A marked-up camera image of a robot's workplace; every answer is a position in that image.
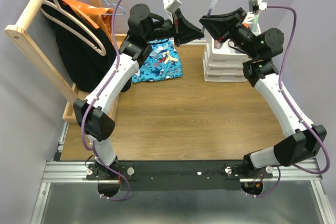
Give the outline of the blue shark print cloth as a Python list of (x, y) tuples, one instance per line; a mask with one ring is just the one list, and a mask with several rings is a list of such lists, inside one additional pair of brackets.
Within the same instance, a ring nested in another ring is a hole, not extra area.
[(180, 78), (182, 64), (175, 46), (169, 39), (150, 42), (152, 51), (140, 69), (132, 76), (132, 83), (156, 82)]

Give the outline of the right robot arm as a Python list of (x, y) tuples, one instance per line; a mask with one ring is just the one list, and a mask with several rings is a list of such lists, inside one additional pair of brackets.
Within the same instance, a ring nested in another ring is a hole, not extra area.
[(267, 166), (297, 166), (314, 158), (327, 131), (323, 125), (315, 125), (286, 93), (280, 72), (272, 62), (283, 52), (283, 32), (270, 28), (255, 35), (245, 26), (247, 19), (248, 14), (239, 8), (228, 14), (203, 16), (200, 23), (214, 40), (232, 41), (249, 57), (243, 63), (244, 77), (267, 101), (285, 136), (273, 147), (244, 156), (241, 171), (252, 178)]

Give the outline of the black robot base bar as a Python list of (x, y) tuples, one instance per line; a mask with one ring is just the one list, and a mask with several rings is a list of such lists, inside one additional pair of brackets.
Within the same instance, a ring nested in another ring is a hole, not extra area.
[(260, 193), (262, 187), (248, 186), (272, 178), (265, 168), (250, 169), (239, 159), (194, 161), (118, 161), (116, 174), (94, 162), (87, 180), (98, 181), (98, 191), (114, 196), (118, 191), (241, 190)]

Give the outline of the aluminium rail frame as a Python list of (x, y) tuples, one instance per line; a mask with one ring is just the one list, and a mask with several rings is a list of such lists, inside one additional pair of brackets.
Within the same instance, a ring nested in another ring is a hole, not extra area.
[(66, 125), (57, 158), (46, 164), (33, 223), (334, 223), (320, 176), (294, 167), (254, 177), (227, 176), (251, 151), (282, 140), (276, 117), (248, 83), (203, 78), (203, 45), (178, 49), (184, 76), (142, 83), (114, 112), (113, 144), (130, 178), (127, 200), (87, 170), (79, 129)]

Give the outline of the black hanging garment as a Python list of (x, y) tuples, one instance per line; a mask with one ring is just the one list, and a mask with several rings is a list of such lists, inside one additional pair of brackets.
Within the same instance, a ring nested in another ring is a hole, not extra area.
[(82, 42), (72, 40), (72, 36), (64, 33), (63, 27), (50, 19), (47, 21), (55, 34), (59, 54), (70, 79), (81, 91), (92, 92), (115, 61), (114, 47), (104, 58)]

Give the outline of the orange garment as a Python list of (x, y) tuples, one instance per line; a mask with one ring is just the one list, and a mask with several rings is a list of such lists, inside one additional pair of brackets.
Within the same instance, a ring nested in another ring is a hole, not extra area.
[[(112, 16), (114, 13), (113, 9), (106, 7), (94, 7), (92, 5), (77, 0), (62, 0), (62, 7), (65, 11), (82, 21), (86, 25), (86, 27), (88, 27), (91, 32), (93, 32), (98, 37), (98, 39), (102, 42), (106, 49), (106, 55), (102, 57), (106, 58), (108, 53), (110, 51), (113, 51), (111, 28)], [(95, 43), (86, 33), (80, 31), (79, 28), (72, 21), (64, 18), (64, 23), (77, 30), (86, 38)], [(65, 34), (68, 33), (70, 36), (73, 37), (72, 40), (78, 40), (79, 42), (82, 42), (84, 46), (87, 46), (88, 49), (92, 49), (85, 42), (73, 35), (68, 30), (64, 28), (63, 30)]]

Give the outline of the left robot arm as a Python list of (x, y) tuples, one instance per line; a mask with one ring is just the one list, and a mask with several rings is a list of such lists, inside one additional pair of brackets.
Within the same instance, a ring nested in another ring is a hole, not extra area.
[(74, 104), (77, 124), (83, 137), (92, 142), (98, 173), (112, 179), (117, 173), (117, 156), (113, 150), (111, 134), (115, 122), (109, 117), (112, 105), (120, 92), (130, 88), (131, 77), (140, 69), (152, 51), (151, 42), (173, 38), (177, 46), (204, 36), (177, 8), (170, 19), (154, 14), (146, 4), (135, 4), (130, 9), (129, 30), (107, 74), (84, 99)]

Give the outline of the wooden clothes rack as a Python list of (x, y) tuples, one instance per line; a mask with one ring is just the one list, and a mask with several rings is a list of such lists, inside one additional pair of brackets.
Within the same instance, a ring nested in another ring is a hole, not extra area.
[(62, 119), (70, 124), (76, 123), (73, 103), (78, 95), (84, 94), (75, 84), (70, 86), (59, 73), (39, 46), (28, 34), (35, 16), (40, 13), (44, 0), (29, 0), (14, 25), (7, 25), (4, 33), (12, 40), (15, 46), (34, 64), (34, 66), (55, 86), (67, 100)]

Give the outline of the dark purple pen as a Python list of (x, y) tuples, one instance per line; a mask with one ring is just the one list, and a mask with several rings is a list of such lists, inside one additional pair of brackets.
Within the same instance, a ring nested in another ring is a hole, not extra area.
[(217, 0), (212, 0), (211, 1), (208, 12), (207, 12), (207, 17), (210, 17), (210, 15), (211, 15), (213, 9), (215, 8), (216, 4), (217, 4)]

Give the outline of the white wooden hanger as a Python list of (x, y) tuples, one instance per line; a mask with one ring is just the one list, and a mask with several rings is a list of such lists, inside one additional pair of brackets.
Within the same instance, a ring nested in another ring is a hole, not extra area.
[(58, 20), (53, 15), (49, 15), (47, 12), (45, 12), (43, 10), (42, 7), (40, 7), (40, 11), (42, 12), (42, 14), (45, 17), (47, 17), (48, 19), (52, 20), (54, 23), (58, 24), (59, 26), (63, 27), (64, 29), (68, 30), (73, 35), (75, 35), (76, 37), (78, 37), (79, 39), (81, 39), (88, 46), (90, 46), (94, 51), (96, 51), (99, 55), (101, 55), (101, 56), (105, 56), (106, 55), (106, 49), (105, 49), (104, 45), (102, 44), (102, 42), (98, 39), (98, 37), (93, 32), (91, 32), (91, 30), (88, 27), (86, 27), (86, 25), (82, 21), (80, 21), (79, 19), (77, 19), (75, 16), (71, 15), (67, 11), (65, 11), (61, 7), (61, 5), (58, 2), (58, 0), (52, 0), (52, 2), (50, 2), (48, 0), (44, 0), (43, 4), (47, 5), (48, 7), (53, 8), (62, 17), (65, 17), (68, 20), (72, 21), (79, 28), (80, 31), (86, 33), (95, 43), (93, 43), (91, 40), (89, 40), (88, 38), (86, 38), (83, 34), (81, 34), (80, 32), (78, 32), (77, 30), (75, 30), (72, 27), (68, 26), (64, 22)]

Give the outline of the mint grey highlighter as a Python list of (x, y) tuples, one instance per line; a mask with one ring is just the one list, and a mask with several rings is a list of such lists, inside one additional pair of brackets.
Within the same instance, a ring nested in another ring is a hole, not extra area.
[(259, 31), (259, 16), (256, 16), (252, 22), (252, 31), (255, 33)]

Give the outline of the white drawer organizer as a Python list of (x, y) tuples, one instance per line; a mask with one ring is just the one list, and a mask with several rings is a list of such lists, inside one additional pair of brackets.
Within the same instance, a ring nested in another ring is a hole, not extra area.
[(203, 54), (204, 79), (208, 82), (246, 82), (243, 63), (249, 57), (228, 46), (224, 42), (215, 48), (215, 40), (207, 35)]

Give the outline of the pink lid pen tube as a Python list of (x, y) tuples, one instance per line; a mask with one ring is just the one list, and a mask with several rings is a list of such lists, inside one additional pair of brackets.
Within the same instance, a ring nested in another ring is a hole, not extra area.
[(214, 48), (215, 49), (221, 49), (223, 46), (223, 42), (219, 42), (218, 40), (214, 40)]

